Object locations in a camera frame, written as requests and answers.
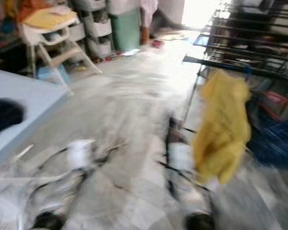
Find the yellow cloth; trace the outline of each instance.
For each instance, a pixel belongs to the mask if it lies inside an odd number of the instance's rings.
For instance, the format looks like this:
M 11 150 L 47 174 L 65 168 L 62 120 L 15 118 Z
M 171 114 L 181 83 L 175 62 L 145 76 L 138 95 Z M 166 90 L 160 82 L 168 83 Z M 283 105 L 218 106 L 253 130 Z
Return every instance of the yellow cloth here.
M 51 8 L 41 9 L 25 18 L 24 23 L 35 28 L 53 30 L 61 23 L 71 20 L 76 12 L 71 11 L 66 15 L 57 15 L 51 13 Z
M 245 110 L 249 96 L 244 80 L 223 70 L 214 72 L 204 86 L 204 120 L 192 142 L 197 182 L 217 177 L 224 184 L 232 178 L 251 135 Z
M 5 0 L 5 14 L 12 18 L 16 17 L 16 1 L 15 0 Z

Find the high chair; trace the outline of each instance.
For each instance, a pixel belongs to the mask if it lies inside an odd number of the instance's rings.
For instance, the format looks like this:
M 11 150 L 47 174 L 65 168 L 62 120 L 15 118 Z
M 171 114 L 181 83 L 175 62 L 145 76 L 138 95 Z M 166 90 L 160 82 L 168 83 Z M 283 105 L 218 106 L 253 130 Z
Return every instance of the high chair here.
M 94 69 L 97 73 L 102 71 L 97 68 L 86 53 L 79 47 L 75 41 L 69 39 L 68 26 L 74 23 L 80 23 L 78 17 L 75 15 L 68 21 L 58 24 L 53 30 L 37 29 L 25 23 L 22 24 L 21 36 L 27 45 L 28 62 L 32 70 L 33 78 L 36 78 L 36 47 L 44 61 L 53 70 L 53 76 L 58 83 L 64 86 L 71 94 L 72 91 L 64 81 L 57 67 L 64 61 L 74 56 L 82 56 L 87 66 Z M 47 52 L 45 46 L 58 45 L 59 47 L 65 43 L 64 52 L 56 57 L 51 57 Z

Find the floor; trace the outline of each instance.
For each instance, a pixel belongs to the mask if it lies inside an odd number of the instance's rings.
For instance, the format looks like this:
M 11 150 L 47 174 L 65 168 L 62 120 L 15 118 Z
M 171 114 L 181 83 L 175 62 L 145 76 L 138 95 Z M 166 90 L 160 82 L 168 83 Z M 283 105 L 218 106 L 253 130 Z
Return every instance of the floor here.
M 191 48 L 185 41 L 168 41 L 161 49 L 146 47 L 133 57 L 99 64 L 103 74 L 75 74 L 75 96 L 19 148 L 35 144 L 23 159 L 32 167 L 77 138 L 94 138 L 104 150 L 117 147 L 110 162 L 84 185 L 66 230 L 182 229 L 180 206 L 164 189 L 164 169 L 157 161 L 164 160 L 164 118 L 169 111 L 183 117 L 198 70 L 181 63 Z M 202 107 L 196 93 L 187 127 L 199 128 Z M 44 174 L 67 170 L 61 154 Z M 23 204 L 13 192 L 23 186 L 10 186 L 1 196 Z M 213 201 L 217 229 L 288 230 L 288 172 L 247 161 L 213 194 Z M 0 201 L 0 229 L 17 229 L 14 208 Z

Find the metal rack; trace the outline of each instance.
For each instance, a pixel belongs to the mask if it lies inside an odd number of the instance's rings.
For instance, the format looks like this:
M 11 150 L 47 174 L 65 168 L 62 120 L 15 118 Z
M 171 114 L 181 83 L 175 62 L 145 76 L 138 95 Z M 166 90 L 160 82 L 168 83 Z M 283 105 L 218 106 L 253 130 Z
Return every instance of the metal rack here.
M 246 13 L 244 9 L 256 8 L 221 0 L 218 9 L 200 33 L 194 46 L 205 47 L 203 58 L 186 56 L 183 62 L 199 63 L 192 91 L 194 94 L 203 66 L 251 72 L 253 75 L 288 81 L 288 34 L 275 28 L 288 29 L 288 10 L 283 9 L 288 0 L 275 0 L 266 14 Z M 206 44 L 200 39 L 208 37 Z M 188 104 L 185 119 L 191 105 Z

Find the light blue table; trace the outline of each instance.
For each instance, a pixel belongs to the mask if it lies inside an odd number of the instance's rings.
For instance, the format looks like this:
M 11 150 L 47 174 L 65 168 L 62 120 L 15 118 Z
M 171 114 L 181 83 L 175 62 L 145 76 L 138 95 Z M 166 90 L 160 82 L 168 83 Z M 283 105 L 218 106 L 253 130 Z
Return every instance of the light blue table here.
M 0 98 L 11 98 L 26 109 L 22 123 L 0 132 L 0 165 L 67 97 L 61 86 L 0 70 Z

